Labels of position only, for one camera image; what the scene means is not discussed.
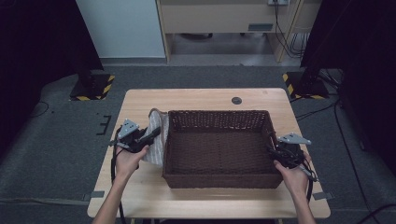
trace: hand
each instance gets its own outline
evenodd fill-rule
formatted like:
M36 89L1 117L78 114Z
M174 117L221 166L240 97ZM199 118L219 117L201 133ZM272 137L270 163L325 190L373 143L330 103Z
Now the hand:
M310 162L311 157L304 152L305 159ZM291 196L305 195L308 186L308 176L298 166L293 169L284 167L279 161L274 161L275 168L283 175L283 180Z
M144 146L140 152L132 153L117 147L116 177L129 179L148 150L149 146Z

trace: gray floor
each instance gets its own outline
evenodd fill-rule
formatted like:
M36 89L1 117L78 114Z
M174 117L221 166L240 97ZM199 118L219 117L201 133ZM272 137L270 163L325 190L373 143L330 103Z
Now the gray floor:
M82 201L90 193L100 172L111 131L103 131L104 116L111 116L113 130L123 96L129 89L170 88L273 88L286 89L281 75L299 70L299 59L276 63L266 37L217 35L211 39L177 36L169 64L140 63L106 66L116 78L105 100L68 101L76 76L50 83L41 101L15 139L7 159L0 165L0 198L68 199ZM336 70L332 74L339 78ZM334 103L298 100L296 116ZM338 118L356 167L367 203L375 210L396 203L396 178L374 152L360 149L359 139L345 111ZM369 214L362 198L351 160L336 125L333 108L299 121L304 137L313 142L308 150L326 192L332 214L318 223L358 223ZM89 223L87 205L0 203L0 223ZM380 223L394 223L396 208L376 215ZM295 219L283 223L296 223ZM375 223L373 219L365 223Z

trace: black stand base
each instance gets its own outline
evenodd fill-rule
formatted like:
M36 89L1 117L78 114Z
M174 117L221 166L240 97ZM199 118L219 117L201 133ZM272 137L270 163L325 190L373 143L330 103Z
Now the black stand base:
M309 86L303 87L301 83L303 74L304 74L303 72L286 73L287 78L285 79L285 82L287 82L287 86L291 98L296 98L296 97L312 98L312 96L320 96L322 98L329 97L329 92L327 91L327 88L324 85L323 81L320 79L317 79Z
M104 90L107 86L107 82L110 78L110 74L103 74L103 75L91 75L92 83L89 87L84 87L82 85L81 80L78 79L75 87L73 88L72 92L70 93L71 98L76 98L79 96L86 96L86 97L95 97L101 96L104 94Z

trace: yellow black hazard tape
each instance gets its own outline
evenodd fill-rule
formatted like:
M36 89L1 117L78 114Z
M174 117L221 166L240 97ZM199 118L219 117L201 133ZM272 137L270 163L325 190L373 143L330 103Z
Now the yellow black hazard tape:
M294 88L293 88L293 86L292 86L292 84L291 84L291 82L289 80L288 74L283 74L282 77L283 77L283 80L285 81L286 87L288 88L288 92L289 92L289 95L290 95L291 99L305 98L305 99L320 100L320 99L325 99L325 98L328 97L328 96L325 96L325 95L299 95L299 94L296 94L294 92Z
M108 91L110 91L111 88L111 84L113 83L115 76L109 76L108 77L108 81L107 84L105 86L105 88L103 89L103 93L101 95L97 95L97 96L76 96L76 97L70 97L71 101L90 101L90 100L103 100L106 98Z

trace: white cloth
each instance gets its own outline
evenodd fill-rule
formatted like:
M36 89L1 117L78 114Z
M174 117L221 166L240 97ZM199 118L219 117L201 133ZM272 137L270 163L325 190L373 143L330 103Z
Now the white cloth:
M161 127L161 133L155 137L154 143L149 147L148 153L142 160L163 167L163 152L168 136L169 116L158 109L152 109L149 114L149 125L145 136L158 127Z

